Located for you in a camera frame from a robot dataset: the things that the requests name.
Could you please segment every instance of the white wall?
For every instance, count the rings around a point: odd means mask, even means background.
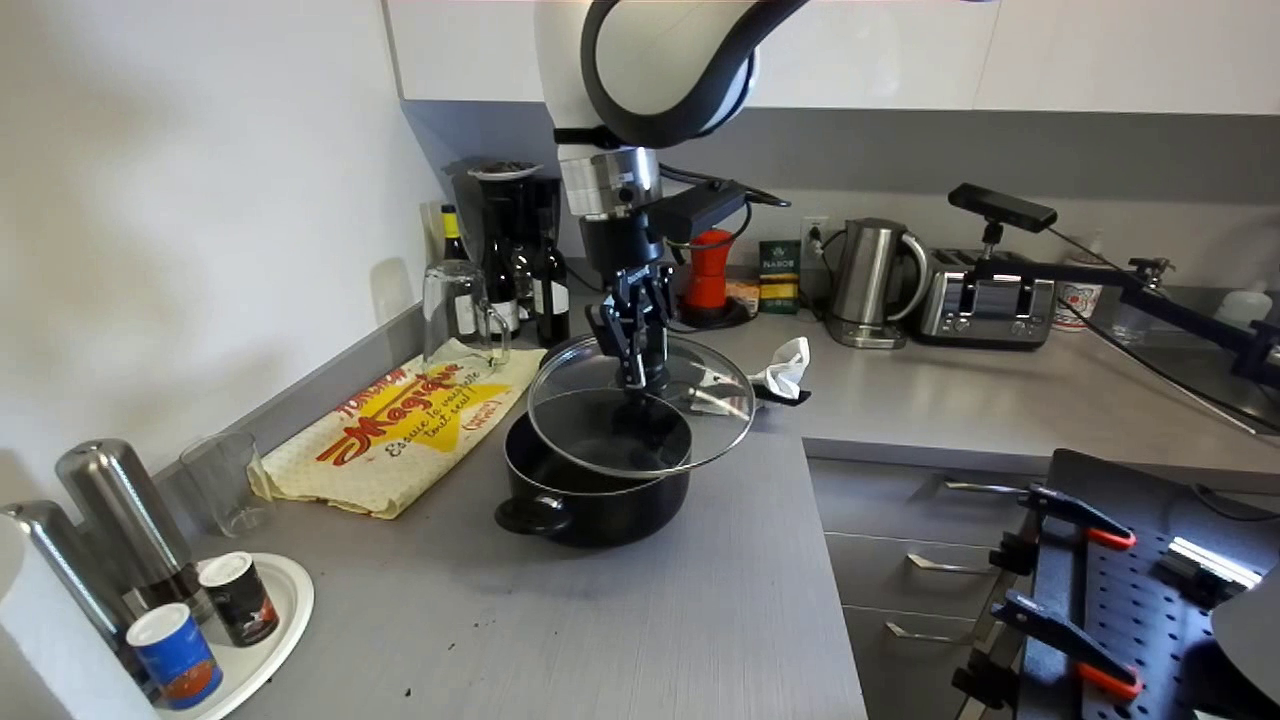
[[[6,0],[0,500],[333,360],[411,302],[437,196],[382,0]]]

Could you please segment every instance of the pot handle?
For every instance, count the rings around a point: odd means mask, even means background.
[[[571,511],[557,496],[509,496],[494,516],[521,536],[559,536],[571,525]]]
[[[918,291],[914,291],[914,300],[905,302],[905,307],[896,307],[896,310],[886,310],[886,321],[887,324],[902,324],[905,315],[914,315],[914,307],[924,300],[924,291],[929,291],[929,246],[914,237],[914,231],[902,231],[902,239],[908,245],[908,250],[918,257]]]

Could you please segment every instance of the red object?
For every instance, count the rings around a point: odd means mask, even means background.
[[[1107,698],[1116,698],[1116,702],[1132,702],[1132,698],[1144,690],[1139,679],[1107,677],[1105,669],[1094,669],[1094,664],[1078,664],[1078,677],[1081,677],[1090,688],[1097,688],[1097,690],[1105,690]]]
[[[723,229],[708,229],[693,237],[684,307],[693,310],[723,307],[730,246],[732,246],[732,231]]]
[[[1116,536],[1116,533],[1105,533],[1105,526],[1090,526],[1083,533],[1094,542],[1101,542],[1101,547],[1112,547],[1112,553],[1132,553],[1132,542],[1136,542],[1136,536],[1128,533],[1128,536]]]

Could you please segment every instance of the toaster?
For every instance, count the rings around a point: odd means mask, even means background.
[[[933,246],[933,284],[918,307],[918,340],[967,348],[1039,348],[1052,328],[1056,279],[976,272],[984,246]]]

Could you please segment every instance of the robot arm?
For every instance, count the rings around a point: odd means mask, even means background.
[[[661,190],[655,148],[730,122],[750,100],[758,45],[803,0],[540,0],[536,46],[557,122],[570,212],[586,229],[604,300],[588,310],[619,389],[663,383],[667,269],[661,239],[690,239],[769,190],[698,180]]]

